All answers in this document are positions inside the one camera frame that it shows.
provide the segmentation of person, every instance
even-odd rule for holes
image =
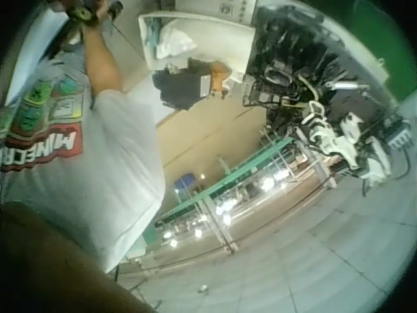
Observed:
[[[103,21],[109,3],[99,0],[98,6]],[[82,51],[41,62],[0,115],[2,258],[45,275],[49,297],[55,293],[48,279],[72,274],[48,273],[41,263],[81,264],[78,273],[100,281],[93,277],[98,268],[108,273],[119,264],[165,192],[152,108],[123,92],[100,24],[82,25],[81,32]],[[36,230],[48,235],[37,237]],[[31,288],[42,284],[30,279]]]

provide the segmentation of gray t-shirt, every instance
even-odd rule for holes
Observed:
[[[110,271],[164,197],[152,108],[112,90],[93,100],[75,54],[41,64],[25,90],[0,115],[2,201],[27,204]]]

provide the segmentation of gray floor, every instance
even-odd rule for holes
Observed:
[[[404,107],[412,118],[415,103]],[[416,149],[410,157],[415,163]],[[398,175],[405,162],[394,159]],[[256,245],[154,276],[141,292],[150,303],[162,300],[159,312],[372,312],[415,251],[416,193],[415,164],[366,199],[346,178]],[[197,293],[203,284],[207,295]]]

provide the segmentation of graphic t-shirt print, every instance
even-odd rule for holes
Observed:
[[[20,171],[83,152],[84,86],[69,75],[38,80],[1,115],[1,171]]]

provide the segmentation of robot frame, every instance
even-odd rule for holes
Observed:
[[[324,16],[292,6],[258,14],[243,106],[265,108],[267,128],[280,136],[339,156],[331,171],[363,179],[364,190],[391,179],[394,149],[404,150],[410,167],[410,124],[389,91],[323,27]]]

